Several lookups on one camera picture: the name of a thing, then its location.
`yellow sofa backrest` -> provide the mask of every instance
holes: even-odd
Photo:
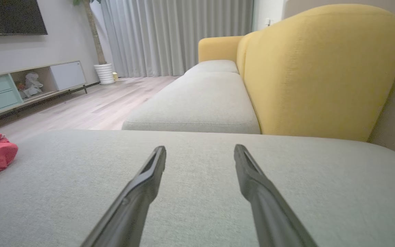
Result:
[[[237,65],[263,134],[366,141],[395,79],[395,16],[314,8],[245,36]]]

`open shelf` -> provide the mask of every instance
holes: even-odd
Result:
[[[36,68],[36,69],[29,69],[29,70],[24,70],[24,71],[19,71],[19,72],[14,72],[11,73],[11,77],[13,78],[13,81],[15,84],[17,82],[22,82],[25,83],[25,76],[30,73],[30,72],[35,72],[39,75],[39,82],[42,83],[42,87],[40,88],[42,90],[42,93],[35,94],[32,97],[24,97],[22,100],[25,102],[28,102],[33,99],[37,99],[39,97],[45,96],[47,94],[51,94],[57,91],[56,85],[54,83],[54,78],[51,73],[50,67],[42,67],[42,68]]]

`plant stem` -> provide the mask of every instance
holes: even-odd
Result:
[[[89,0],[82,0],[83,6],[85,6],[86,15],[88,16],[89,26],[91,27],[92,37],[94,38],[95,50],[97,51],[98,64],[107,64],[105,61],[105,55],[101,48],[100,38],[97,33],[97,27],[94,21],[94,15],[92,14],[91,5]]]

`yellow armrest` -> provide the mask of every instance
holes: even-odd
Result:
[[[199,62],[237,60],[237,46],[243,36],[206,38],[199,41]]]

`white plant pot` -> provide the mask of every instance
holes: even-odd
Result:
[[[94,65],[101,85],[114,83],[114,75],[112,74],[112,64],[96,64]]]

